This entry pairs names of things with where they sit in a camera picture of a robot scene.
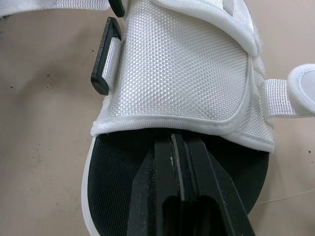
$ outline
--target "white fabric strap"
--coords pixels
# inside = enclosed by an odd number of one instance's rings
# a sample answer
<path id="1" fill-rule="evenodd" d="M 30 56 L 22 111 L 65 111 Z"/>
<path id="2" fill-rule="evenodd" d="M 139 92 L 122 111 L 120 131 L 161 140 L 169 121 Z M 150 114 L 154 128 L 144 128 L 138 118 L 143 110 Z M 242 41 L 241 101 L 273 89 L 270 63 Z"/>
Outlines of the white fabric strap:
<path id="1" fill-rule="evenodd" d="M 121 40 L 117 37 L 113 37 L 109 45 L 108 54 L 102 73 L 103 79 L 108 84 L 109 92 L 111 92 L 113 89 L 114 81 L 118 71 L 121 48 Z"/>
<path id="2" fill-rule="evenodd" d="M 295 68 L 288 80 L 267 80 L 260 87 L 264 115 L 303 118 L 315 115 L 315 64 Z"/>
<path id="3" fill-rule="evenodd" d="M 0 0 L 0 16 L 52 8 L 106 10 L 108 0 Z"/>

